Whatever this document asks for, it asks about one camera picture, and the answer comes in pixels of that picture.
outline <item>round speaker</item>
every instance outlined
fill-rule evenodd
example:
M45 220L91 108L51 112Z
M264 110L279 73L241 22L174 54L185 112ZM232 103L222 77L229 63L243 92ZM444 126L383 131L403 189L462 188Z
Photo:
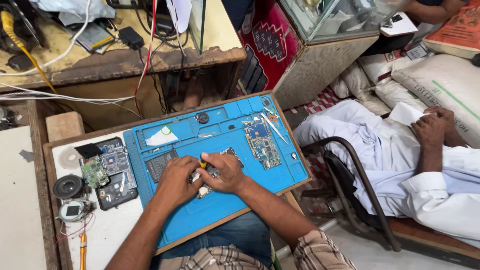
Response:
M53 195L59 199L79 198L82 196L84 182L73 174L58 179L53 185Z

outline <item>wooden block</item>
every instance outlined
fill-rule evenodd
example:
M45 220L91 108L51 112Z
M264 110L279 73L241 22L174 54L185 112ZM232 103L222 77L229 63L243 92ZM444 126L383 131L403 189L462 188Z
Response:
M48 141L55 142L85 134L82 116L76 111L70 111L45 119L47 123Z

